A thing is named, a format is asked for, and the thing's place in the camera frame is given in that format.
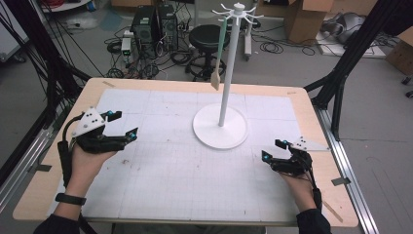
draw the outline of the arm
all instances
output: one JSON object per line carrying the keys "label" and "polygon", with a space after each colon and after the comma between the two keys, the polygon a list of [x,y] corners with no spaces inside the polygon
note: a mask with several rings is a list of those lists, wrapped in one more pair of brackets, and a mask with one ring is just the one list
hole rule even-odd
{"label": "arm", "polygon": [[[91,154],[77,144],[73,146],[72,177],[64,194],[84,198],[103,163],[116,152]],[[81,206],[58,203],[54,213],[42,222],[34,233],[79,233]]]}
{"label": "arm", "polygon": [[295,204],[300,211],[300,214],[297,216],[299,233],[330,234],[330,223],[322,215],[321,211],[316,209],[313,199],[313,186],[307,180],[307,175],[302,174],[298,177],[280,175],[288,184]]}

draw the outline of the box flap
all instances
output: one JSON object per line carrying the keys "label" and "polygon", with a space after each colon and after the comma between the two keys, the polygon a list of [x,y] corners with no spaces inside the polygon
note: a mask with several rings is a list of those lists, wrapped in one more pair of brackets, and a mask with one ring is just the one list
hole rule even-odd
{"label": "box flap", "polygon": [[403,31],[400,35],[398,35],[398,38],[410,46],[413,46],[413,26]]}
{"label": "box flap", "polygon": [[302,0],[303,10],[315,12],[329,12],[333,6],[333,0]]}

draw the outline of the white pole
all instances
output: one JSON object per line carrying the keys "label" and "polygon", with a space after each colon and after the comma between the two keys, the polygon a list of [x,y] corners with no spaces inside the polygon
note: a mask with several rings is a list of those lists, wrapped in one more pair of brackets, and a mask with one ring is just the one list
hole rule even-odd
{"label": "white pole", "polygon": [[[234,5],[234,15],[241,15],[243,13],[244,5],[237,3]],[[219,115],[219,127],[223,127],[225,123],[225,114],[227,111],[228,95],[230,94],[231,80],[234,70],[235,54],[237,52],[238,38],[240,35],[241,19],[233,17],[231,28],[231,41],[228,52],[227,69],[225,71],[224,93],[222,95],[221,113]]]}

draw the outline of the table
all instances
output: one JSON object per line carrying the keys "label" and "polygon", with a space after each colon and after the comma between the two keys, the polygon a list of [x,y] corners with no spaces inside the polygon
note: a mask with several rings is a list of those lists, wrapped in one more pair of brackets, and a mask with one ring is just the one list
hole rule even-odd
{"label": "table", "polygon": [[[149,90],[219,94],[210,86],[210,84],[207,83],[93,78],[88,82],[84,91],[79,96],[67,119],[72,119],[80,112],[88,109],[91,105],[96,106],[101,94],[106,89],[135,89],[142,91]],[[231,93],[252,96],[260,95],[290,98],[301,134],[307,139],[327,145],[325,136],[319,125],[319,120],[304,89],[293,87],[269,87],[234,84],[231,87]],[[52,169],[47,173],[37,172],[35,174],[14,211],[15,219],[43,220],[47,217],[47,211],[50,204],[54,200],[56,188],[61,178],[60,162],[56,149],[56,143],[60,139],[61,131],[58,135],[59,137],[55,140],[42,162],[46,165],[52,165]],[[327,216],[327,219],[330,221],[332,226],[356,226],[358,224],[357,216],[345,186],[335,186],[331,182],[332,179],[340,177],[331,153],[328,151],[313,152],[312,157],[314,160],[313,166],[315,177],[318,181],[318,187],[321,189],[323,195],[323,212]],[[279,222],[276,220],[255,224],[293,225],[292,222]]]}

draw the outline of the black sleeve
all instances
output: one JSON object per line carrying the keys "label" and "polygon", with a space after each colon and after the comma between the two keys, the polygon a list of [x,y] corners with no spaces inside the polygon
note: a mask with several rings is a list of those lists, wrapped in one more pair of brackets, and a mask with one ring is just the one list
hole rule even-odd
{"label": "black sleeve", "polygon": [[297,223],[300,234],[331,234],[330,223],[317,209],[298,214]]}
{"label": "black sleeve", "polygon": [[34,234],[80,234],[78,221],[51,214],[40,223]]}

